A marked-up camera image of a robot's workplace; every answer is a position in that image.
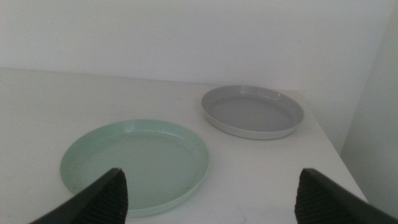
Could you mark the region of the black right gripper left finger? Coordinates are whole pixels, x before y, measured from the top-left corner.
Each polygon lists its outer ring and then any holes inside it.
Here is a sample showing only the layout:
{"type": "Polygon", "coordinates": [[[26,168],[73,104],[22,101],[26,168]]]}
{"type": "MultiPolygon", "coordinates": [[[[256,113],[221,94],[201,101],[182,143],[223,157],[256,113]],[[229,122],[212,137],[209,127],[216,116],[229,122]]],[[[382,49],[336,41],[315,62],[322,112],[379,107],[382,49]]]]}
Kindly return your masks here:
{"type": "Polygon", "coordinates": [[[126,176],[112,168],[87,188],[33,224],[124,224],[128,211],[126,176]]]}

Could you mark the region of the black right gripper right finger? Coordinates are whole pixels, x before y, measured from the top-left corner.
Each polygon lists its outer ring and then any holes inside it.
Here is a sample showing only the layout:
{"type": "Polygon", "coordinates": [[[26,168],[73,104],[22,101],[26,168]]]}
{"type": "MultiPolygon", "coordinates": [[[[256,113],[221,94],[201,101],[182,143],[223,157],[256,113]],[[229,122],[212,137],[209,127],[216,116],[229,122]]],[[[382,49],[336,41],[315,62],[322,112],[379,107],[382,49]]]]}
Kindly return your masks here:
{"type": "Polygon", "coordinates": [[[300,173],[294,212],[298,224],[397,224],[396,218],[310,168],[300,173]]]}

